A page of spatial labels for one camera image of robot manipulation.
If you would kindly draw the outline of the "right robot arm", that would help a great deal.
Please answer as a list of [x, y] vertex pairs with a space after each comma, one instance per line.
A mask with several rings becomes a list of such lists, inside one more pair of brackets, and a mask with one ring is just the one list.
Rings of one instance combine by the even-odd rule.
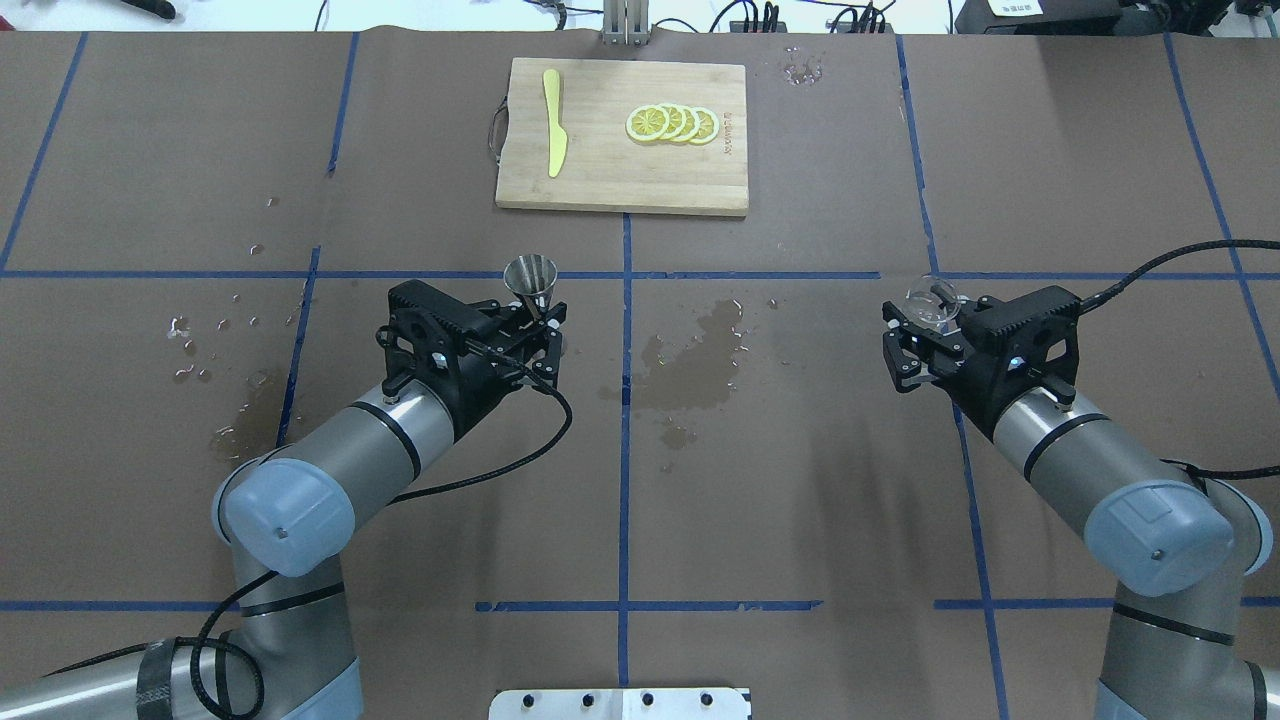
[[1231, 484], [1148, 451], [1076, 388], [1078, 324], [1112, 297], [970, 299], [923, 275], [882, 306], [901, 393], [941, 388], [1117, 582], [1097, 719], [1275, 719], [1277, 670], [1235, 650], [1276, 537]]

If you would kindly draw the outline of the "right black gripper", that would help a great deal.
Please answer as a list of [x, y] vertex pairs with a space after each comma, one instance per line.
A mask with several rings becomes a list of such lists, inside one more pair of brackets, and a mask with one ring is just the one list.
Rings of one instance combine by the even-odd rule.
[[[959, 337], [950, 340], [931, 311], [884, 301], [882, 318], [896, 333], [882, 336], [884, 363], [897, 392], [937, 386], [993, 439], [1004, 413], [1032, 389], [1074, 405], [1082, 305], [1056, 284], [1009, 301], [983, 296], [961, 304]], [[957, 357], [951, 356], [955, 345]]]

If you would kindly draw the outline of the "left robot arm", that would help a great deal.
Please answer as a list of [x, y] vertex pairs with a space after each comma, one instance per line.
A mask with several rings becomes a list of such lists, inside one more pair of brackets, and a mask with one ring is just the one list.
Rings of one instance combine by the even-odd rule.
[[237, 468], [212, 501], [236, 591], [193, 635], [72, 664], [3, 694], [5, 719], [357, 719], [340, 552], [507, 396], [557, 401], [566, 304], [388, 293], [385, 378], [306, 437]]

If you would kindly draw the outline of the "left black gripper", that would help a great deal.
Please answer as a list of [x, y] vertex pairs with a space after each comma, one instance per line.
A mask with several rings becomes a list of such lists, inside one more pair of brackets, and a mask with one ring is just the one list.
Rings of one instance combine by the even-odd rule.
[[389, 320], [376, 332], [387, 373], [381, 393], [398, 397], [421, 383], [444, 405], [456, 439], [518, 383], [543, 393], [559, 388], [563, 341], [541, 340], [540, 332], [564, 324], [566, 302], [465, 304], [422, 281], [402, 282], [387, 297]]

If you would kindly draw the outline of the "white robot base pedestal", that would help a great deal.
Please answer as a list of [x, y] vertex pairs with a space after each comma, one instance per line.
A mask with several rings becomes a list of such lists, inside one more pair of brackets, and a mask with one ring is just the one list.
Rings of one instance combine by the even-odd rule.
[[732, 687], [502, 691], [489, 719], [751, 719], [748, 689]]

